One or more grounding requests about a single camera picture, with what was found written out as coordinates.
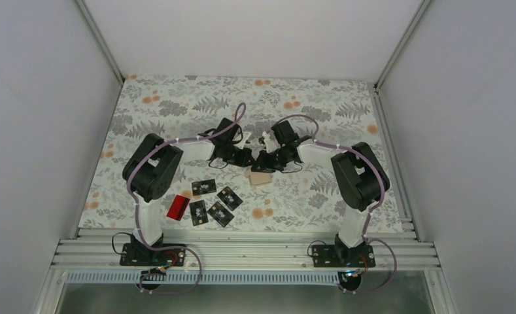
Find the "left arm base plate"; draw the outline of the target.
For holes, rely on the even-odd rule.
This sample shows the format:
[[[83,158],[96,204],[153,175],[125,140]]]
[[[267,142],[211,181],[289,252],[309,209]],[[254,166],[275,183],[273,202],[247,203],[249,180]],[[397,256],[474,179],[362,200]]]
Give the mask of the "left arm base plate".
[[[123,246],[119,264],[121,266],[175,266],[184,265],[186,257],[186,245],[165,244],[165,247],[173,246],[172,249],[162,251],[148,250],[146,247],[136,247],[126,243]]]

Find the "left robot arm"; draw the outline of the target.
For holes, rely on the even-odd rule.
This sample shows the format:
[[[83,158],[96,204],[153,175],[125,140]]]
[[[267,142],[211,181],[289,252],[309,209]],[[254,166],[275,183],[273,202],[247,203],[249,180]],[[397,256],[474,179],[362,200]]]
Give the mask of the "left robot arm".
[[[217,128],[195,137],[166,141],[155,133],[144,137],[127,164],[122,177],[135,204],[135,229],[131,243],[147,265],[162,257],[163,232],[159,222],[161,199],[169,190],[179,165],[196,160],[220,159],[228,165],[251,166],[255,162],[246,147],[247,137],[239,124],[227,118]]]

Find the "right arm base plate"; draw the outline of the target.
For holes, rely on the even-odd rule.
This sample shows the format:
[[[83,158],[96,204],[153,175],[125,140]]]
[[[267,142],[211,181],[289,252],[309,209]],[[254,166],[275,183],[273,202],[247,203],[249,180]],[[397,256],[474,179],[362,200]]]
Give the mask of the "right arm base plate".
[[[346,248],[344,245],[312,245],[311,256],[316,268],[373,268],[373,247],[365,243]]]

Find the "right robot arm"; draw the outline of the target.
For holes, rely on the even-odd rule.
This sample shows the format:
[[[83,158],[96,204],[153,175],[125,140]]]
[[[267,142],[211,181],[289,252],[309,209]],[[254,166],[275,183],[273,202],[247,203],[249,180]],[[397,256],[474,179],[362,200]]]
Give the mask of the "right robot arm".
[[[269,134],[263,134],[265,149],[251,167],[253,172],[282,172],[295,164],[314,164],[334,172],[339,193],[348,209],[335,242],[335,259],[351,266],[360,257],[359,245],[366,241],[371,214],[384,201],[390,188],[388,175],[371,146],[359,142],[351,147],[320,142],[314,135],[299,136],[288,121],[271,127],[279,146],[271,146]]]

